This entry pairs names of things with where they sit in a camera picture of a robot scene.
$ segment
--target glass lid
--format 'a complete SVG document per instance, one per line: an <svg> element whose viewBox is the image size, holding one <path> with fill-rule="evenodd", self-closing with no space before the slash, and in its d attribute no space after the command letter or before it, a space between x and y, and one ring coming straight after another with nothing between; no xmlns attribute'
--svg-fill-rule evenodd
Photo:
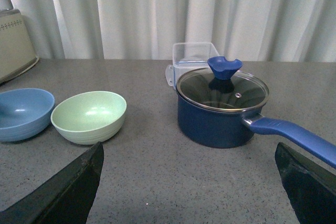
<svg viewBox="0 0 336 224"><path fill-rule="evenodd" d="M269 90L251 74L237 71L229 80L215 78L210 68L183 74L178 93L194 105L221 112L244 112L265 105Z"/></svg>

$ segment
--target blue handle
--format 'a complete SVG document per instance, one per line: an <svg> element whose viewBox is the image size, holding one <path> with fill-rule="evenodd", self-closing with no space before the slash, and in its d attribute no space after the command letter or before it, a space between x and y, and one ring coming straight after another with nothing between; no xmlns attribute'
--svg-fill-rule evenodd
<svg viewBox="0 0 336 224"><path fill-rule="evenodd" d="M229 80L243 66L243 63L237 59L228 61L224 56L216 56L208 59L208 65L217 79Z"/></svg>
<svg viewBox="0 0 336 224"><path fill-rule="evenodd" d="M261 135L283 136L336 169L336 146L294 123L263 117L249 128Z"/></svg>

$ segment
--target lid rim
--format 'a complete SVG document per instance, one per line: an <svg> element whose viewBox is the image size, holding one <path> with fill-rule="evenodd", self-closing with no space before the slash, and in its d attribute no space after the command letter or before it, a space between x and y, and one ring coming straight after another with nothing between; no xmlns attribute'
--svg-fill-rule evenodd
<svg viewBox="0 0 336 224"><path fill-rule="evenodd" d="M246 72L243 72L243 71L240 71L240 70L237 71L238 74L241 73L241 74L244 74L244 75L246 75L248 77L251 77L254 80L257 80L258 83L261 85L261 88L264 90L264 92L265 92L265 98L259 104L256 104L256 105L250 106L250 107L246 107L246 108L224 109L224 108L216 108L216 107L204 105L204 104L201 104L199 102L196 102L196 101L190 99L181 90L181 80L183 80L182 77L187 76L187 75L191 74L192 72L195 72L195 71L198 71L198 70L203 70L203 69L210 69L210 68L209 67L207 67L207 68L199 68L199 69L195 69L195 70L186 72L186 73L184 73L183 75L180 76L180 78L178 79L178 81L176 83L176 91L177 91L178 95L180 95L187 102L190 102L191 104L193 104L193 105L195 105L195 106L197 106L199 108L206 109L208 111L223 112L223 113L241 113L241 112L256 110L256 109L262 108L267 103L268 98L269 98L269 89L268 89L267 85L262 80L260 80L259 78L253 76L252 74L246 73Z"/></svg>

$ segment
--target bowl rim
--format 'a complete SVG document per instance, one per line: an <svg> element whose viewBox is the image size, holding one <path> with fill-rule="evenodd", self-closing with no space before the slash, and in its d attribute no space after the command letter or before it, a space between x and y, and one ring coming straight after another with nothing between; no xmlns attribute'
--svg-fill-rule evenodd
<svg viewBox="0 0 336 224"><path fill-rule="evenodd" d="M115 119L114 121L112 121L112 122L110 122L110 123L107 123L107 124L105 124L105 125L103 125L103 126L101 126L101 127L97 127L97 128L90 129L90 130L85 130L85 131L71 131L71 130L67 130L67 129L65 129L65 128L62 128L62 127L58 126L58 125L54 122L54 120L53 120L54 112L55 112L55 111L56 111L56 110L57 110L63 103L65 103L65 102L67 102L67 101L69 101L69 100L71 100L71 99L73 99L73 98L75 98L75 97L82 96L82 95L89 94L89 93L109 93L109 94L114 94L114 95L118 96L119 98L121 98L121 100L124 102L124 104L125 104L125 106L124 106L124 110L122 111L122 113L120 114L120 116L119 116L117 119ZM115 123L117 120L119 120L119 119L125 114L126 108L127 108L127 102L126 102L125 98L124 98L123 96L117 94L117 93L114 93L114 92L112 92L112 91L103 91L103 90L100 90L100 91L99 91L99 90L98 90L98 91L89 91L89 92L84 92L84 93L80 93L80 94L73 95L73 96L71 96L71 97L65 99L64 101L62 101L60 104L58 104L58 105L54 108L53 112L52 112L51 115L50 115L50 120L51 120L51 123L53 124L53 126L54 126L56 129L61 130L61 131L64 131L64 132L70 132L70 133L85 133L85 132L92 132L92 131L96 131L96 130L100 130L100 129L102 129L102 128L105 128L105 127L111 125L112 123Z"/></svg>
<svg viewBox="0 0 336 224"><path fill-rule="evenodd" d="M48 109L42 115L39 115L37 118L35 118L33 120L27 121L27 122L22 123L22 124L14 125L14 126L0 127L0 130L9 130L9 129L21 127L21 126L28 125L30 123L36 122L37 120L43 118L48 113L50 113L50 111L54 108L54 106L55 106L55 97L54 97L54 95L52 93L50 93L49 91L44 90L44 89L39 89L39 88L12 89L12 90L8 90L8 91L5 91L5 92L1 92L0 96L2 94L5 94L5 93L15 93L15 92L22 91L22 90L35 90L35 91L41 91L42 93L48 94L52 98L52 100L51 100L51 106L49 106Z"/></svg>

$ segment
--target plastic container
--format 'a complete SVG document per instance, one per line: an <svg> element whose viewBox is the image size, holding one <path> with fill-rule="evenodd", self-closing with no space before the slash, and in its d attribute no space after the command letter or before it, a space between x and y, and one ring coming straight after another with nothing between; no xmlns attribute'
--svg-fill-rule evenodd
<svg viewBox="0 0 336 224"><path fill-rule="evenodd" d="M176 87L179 77L191 70L208 67L208 59L219 56L211 42L185 42L173 45L173 64L166 68L166 79Z"/></svg>

